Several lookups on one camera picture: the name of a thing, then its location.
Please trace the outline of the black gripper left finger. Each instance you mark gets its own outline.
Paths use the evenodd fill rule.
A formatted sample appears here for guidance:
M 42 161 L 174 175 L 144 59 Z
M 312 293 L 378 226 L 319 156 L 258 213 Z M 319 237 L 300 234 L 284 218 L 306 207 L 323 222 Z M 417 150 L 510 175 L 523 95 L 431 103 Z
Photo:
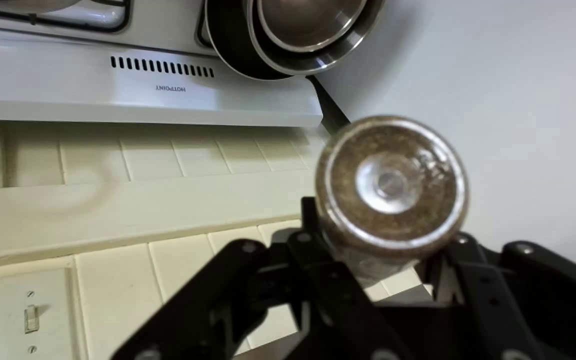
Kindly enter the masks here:
M 393 332 L 323 242 L 316 201 L 300 208 L 301 224 L 270 246 L 228 242 L 109 360 L 232 360 L 275 307 L 323 360 L 396 360 Z

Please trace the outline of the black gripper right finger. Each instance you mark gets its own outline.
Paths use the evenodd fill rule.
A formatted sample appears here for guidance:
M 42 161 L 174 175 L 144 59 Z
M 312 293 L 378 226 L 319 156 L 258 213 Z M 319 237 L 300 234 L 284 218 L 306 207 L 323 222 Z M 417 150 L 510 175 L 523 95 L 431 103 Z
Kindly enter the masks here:
M 470 234 L 421 261 L 430 300 L 393 327 L 405 360 L 576 360 L 576 262 L 529 240 L 500 253 Z

